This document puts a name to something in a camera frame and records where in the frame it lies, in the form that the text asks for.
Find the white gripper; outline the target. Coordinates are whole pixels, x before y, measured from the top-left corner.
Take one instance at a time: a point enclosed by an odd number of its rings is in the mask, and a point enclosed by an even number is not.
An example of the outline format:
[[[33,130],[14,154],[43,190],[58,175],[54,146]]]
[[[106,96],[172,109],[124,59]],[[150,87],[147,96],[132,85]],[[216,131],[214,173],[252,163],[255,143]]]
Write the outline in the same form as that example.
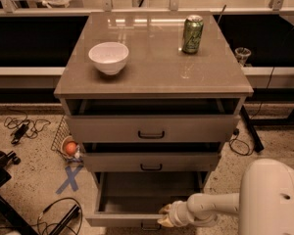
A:
[[[186,226],[194,221],[194,214],[188,209],[187,203],[182,201],[163,206],[159,214],[164,214],[164,216],[157,222],[167,228]]]

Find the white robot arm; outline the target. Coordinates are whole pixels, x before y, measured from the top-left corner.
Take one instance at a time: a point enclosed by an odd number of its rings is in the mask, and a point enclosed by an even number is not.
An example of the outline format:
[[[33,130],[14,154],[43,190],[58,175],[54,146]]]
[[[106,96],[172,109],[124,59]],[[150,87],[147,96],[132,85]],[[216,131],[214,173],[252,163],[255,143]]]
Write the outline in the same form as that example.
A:
[[[159,210],[165,227],[207,227],[220,214],[236,215],[239,235],[294,235],[294,169],[279,161],[256,160],[242,176],[240,191],[197,193]]]

